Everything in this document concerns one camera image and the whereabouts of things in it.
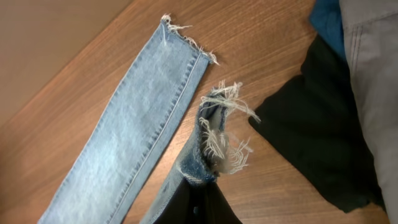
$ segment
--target wooden table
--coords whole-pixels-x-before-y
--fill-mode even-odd
[[[182,31],[220,66],[208,67],[192,103],[125,223],[138,223],[188,139],[200,97],[225,79],[243,82],[255,108],[299,73],[315,31],[313,0],[135,0],[18,114],[0,128],[0,223],[35,223],[79,155],[114,89],[161,16],[193,25]],[[218,184],[243,223],[388,223],[374,205],[344,214],[236,113],[227,128],[255,149],[249,166]]]

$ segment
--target frayed hem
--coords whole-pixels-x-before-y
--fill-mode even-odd
[[[191,26],[180,26],[180,25],[171,24],[172,19],[170,17],[170,14],[164,14],[162,16],[161,21],[166,23],[166,26],[167,26],[167,29],[168,29],[169,32],[172,32],[172,33],[176,34],[177,36],[181,37],[185,42],[187,42],[195,50],[198,50],[203,55],[206,55],[210,59],[210,63],[215,63],[217,65],[220,65],[217,62],[217,57],[216,57],[216,55],[213,52],[205,52],[203,50],[203,47],[200,47],[191,37],[181,36],[178,33],[178,30],[184,29],[184,28],[188,28],[188,27],[191,27]]]
[[[221,81],[219,88],[212,90],[210,93],[211,95],[216,95],[216,97],[204,96],[201,98],[201,107],[206,103],[210,103],[211,105],[202,108],[202,110],[214,106],[223,106],[227,109],[226,118],[234,110],[240,110],[252,116],[257,122],[260,122],[261,120],[255,112],[250,110],[243,100],[238,99],[241,86],[242,83],[234,83],[232,86],[225,87],[225,82]],[[203,142],[205,147],[202,153],[211,161],[220,161],[217,171],[234,174],[242,170],[243,167],[248,166],[246,161],[249,153],[253,152],[248,146],[249,140],[246,142],[240,141],[232,133],[220,131],[219,129],[211,129],[209,121],[205,118],[199,118],[199,123],[203,127],[203,136],[206,138]],[[232,140],[238,147],[232,146],[229,140]]]

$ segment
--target light blue denim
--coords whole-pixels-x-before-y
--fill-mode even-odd
[[[210,93],[207,97],[217,98],[222,94]],[[218,173],[214,171],[214,161],[203,153],[203,145],[206,140],[206,130],[200,123],[200,118],[209,121],[210,129],[224,131],[228,108],[215,103],[204,103],[200,106],[195,127],[176,158],[173,167],[166,177],[159,193],[150,209],[141,220],[141,224],[152,224],[161,216],[170,199],[176,193],[183,179],[187,180],[191,187],[201,187],[217,179]]]
[[[121,223],[211,59],[161,21],[39,223]]]

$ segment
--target black fabric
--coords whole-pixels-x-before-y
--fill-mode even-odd
[[[183,179],[155,224],[241,224],[217,184],[193,188]]]
[[[318,36],[301,72],[264,100],[261,123],[250,118],[250,125],[340,210],[384,208],[346,62]]]

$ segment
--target jeans seam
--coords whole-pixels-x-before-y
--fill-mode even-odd
[[[153,151],[153,149],[155,148],[156,144],[158,143],[160,137],[162,136],[162,134],[163,134],[163,132],[164,132],[164,129],[165,129],[166,126],[168,125],[168,123],[169,123],[169,121],[170,121],[170,119],[171,119],[171,117],[172,117],[172,115],[173,115],[173,113],[174,113],[174,111],[175,111],[175,109],[176,109],[176,107],[177,107],[177,105],[178,105],[178,103],[179,103],[179,101],[180,101],[182,95],[183,95],[184,92],[185,92],[185,89],[187,88],[187,85],[188,85],[188,83],[189,83],[189,81],[190,81],[190,79],[191,79],[191,76],[192,76],[192,74],[193,74],[193,71],[195,70],[195,67],[196,67],[196,65],[197,65],[197,63],[198,63],[198,61],[199,61],[200,56],[201,56],[201,54],[199,54],[198,58],[196,59],[195,63],[193,64],[193,67],[192,67],[191,72],[190,72],[190,74],[189,74],[189,76],[188,76],[187,82],[186,82],[186,84],[185,84],[185,86],[184,86],[184,88],[183,88],[183,90],[182,90],[182,92],[181,92],[179,98],[178,98],[177,101],[175,102],[174,108],[173,108],[173,110],[171,111],[169,117],[167,118],[167,121],[165,122],[164,127],[162,128],[162,130],[161,130],[161,132],[159,133],[159,135],[158,135],[156,141],[153,143],[153,145],[152,145],[151,149],[149,150],[149,152],[147,153],[147,155],[146,155],[144,161],[142,162],[141,166],[139,167],[139,169],[137,170],[136,174],[134,175],[134,177],[133,177],[131,183],[129,184],[129,187],[126,189],[126,191],[125,191],[125,193],[124,193],[124,195],[123,195],[121,201],[119,202],[119,206],[115,209],[115,211],[112,213],[113,215],[111,216],[111,218],[110,218],[106,223],[111,223],[111,222],[113,221],[113,218],[116,216],[116,213],[119,211],[119,209],[120,209],[122,203],[124,202],[124,199],[126,198],[127,193],[130,191],[131,186],[133,185],[133,183],[134,183],[136,177],[138,176],[138,174],[140,173],[141,168],[142,168],[142,167],[144,166],[144,164],[146,163],[148,157],[150,156],[151,152]]]

